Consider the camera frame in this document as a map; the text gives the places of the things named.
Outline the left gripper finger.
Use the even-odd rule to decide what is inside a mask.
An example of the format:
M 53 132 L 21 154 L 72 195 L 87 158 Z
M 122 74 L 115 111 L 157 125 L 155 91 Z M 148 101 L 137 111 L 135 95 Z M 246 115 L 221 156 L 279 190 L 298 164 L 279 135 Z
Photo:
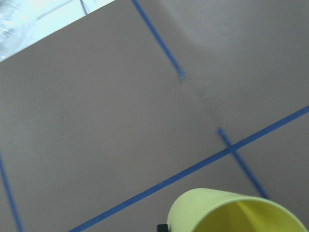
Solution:
M 159 224 L 156 227 L 157 232 L 169 232 L 168 224 Z

